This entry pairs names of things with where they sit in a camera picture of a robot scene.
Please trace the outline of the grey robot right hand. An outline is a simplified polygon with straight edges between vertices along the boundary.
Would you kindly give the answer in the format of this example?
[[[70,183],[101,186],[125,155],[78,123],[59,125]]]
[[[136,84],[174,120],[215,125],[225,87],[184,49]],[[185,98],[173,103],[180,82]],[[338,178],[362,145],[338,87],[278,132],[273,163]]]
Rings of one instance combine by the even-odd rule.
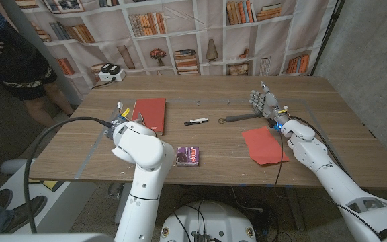
[[[280,130],[282,126],[289,120],[288,109],[279,104],[278,100],[270,92],[270,89],[262,81],[261,87],[263,93],[252,90],[250,94],[249,103],[267,118],[271,128]]]

